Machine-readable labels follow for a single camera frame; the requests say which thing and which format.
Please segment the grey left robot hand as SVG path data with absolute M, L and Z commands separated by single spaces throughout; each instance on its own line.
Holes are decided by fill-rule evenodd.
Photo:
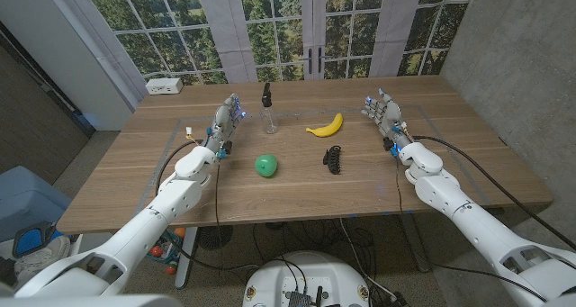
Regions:
M 211 126 L 207 129 L 207 139 L 203 146 L 213 151 L 218 158 L 229 155 L 234 133 L 245 116 L 239 96 L 236 93 L 231 94 L 217 108 Z

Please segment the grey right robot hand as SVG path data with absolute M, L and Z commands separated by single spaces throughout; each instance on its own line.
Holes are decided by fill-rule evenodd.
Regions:
M 401 150 L 413 142 L 407 130 L 406 122 L 401 118 L 400 107 L 392 97 L 379 89 L 379 98 L 367 96 L 364 100 L 362 114 L 374 121 L 382 134 L 383 147 L 394 157 L 398 157 Z

